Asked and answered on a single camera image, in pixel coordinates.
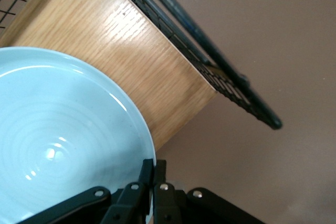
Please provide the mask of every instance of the black metal rod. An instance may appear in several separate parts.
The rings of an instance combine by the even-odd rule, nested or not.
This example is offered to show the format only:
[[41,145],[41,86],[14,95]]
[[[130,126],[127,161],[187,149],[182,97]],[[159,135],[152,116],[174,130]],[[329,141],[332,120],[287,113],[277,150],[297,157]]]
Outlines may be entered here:
[[196,42],[209,54],[217,65],[227,74],[233,83],[241,90],[243,95],[255,105],[263,114],[267,115],[269,125],[273,129],[282,127],[282,122],[272,109],[259,97],[250,87],[245,76],[229,63],[224,54],[212,43],[202,29],[192,20],[189,14],[182,8],[176,0],[159,0],[176,20],[188,31]]

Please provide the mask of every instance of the concentric ring pattern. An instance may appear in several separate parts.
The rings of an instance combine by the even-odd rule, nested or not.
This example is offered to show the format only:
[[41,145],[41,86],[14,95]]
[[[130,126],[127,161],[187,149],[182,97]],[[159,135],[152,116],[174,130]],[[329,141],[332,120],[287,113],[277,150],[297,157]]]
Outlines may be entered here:
[[92,66],[38,48],[0,49],[0,222],[93,186],[137,179],[153,142],[128,96]]

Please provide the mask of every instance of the wooden board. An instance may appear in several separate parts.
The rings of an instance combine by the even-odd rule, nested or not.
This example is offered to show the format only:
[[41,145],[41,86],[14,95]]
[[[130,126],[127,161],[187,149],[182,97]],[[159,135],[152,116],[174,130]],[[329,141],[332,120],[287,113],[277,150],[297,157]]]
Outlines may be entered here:
[[32,46],[75,56],[134,101],[156,150],[216,94],[130,0],[30,0],[0,47]]

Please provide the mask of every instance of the wooden surface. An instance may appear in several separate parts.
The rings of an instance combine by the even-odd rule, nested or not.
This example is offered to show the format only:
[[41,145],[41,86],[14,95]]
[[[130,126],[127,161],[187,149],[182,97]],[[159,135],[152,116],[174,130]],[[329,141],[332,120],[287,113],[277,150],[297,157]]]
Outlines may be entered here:
[[61,51],[104,72],[139,108],[156,150],[216,94],[129,0],[30,0],[6,46]]

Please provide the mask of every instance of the light blue ceramic plate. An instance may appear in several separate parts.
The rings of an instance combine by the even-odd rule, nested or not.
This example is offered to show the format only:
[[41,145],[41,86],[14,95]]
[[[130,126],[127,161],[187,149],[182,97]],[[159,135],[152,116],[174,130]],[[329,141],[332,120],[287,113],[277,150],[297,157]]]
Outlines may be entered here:
[[0,223],[93,186],[114,192],[145,158],[155,158],[148,127],[111,79],[60,52],[0,48]]

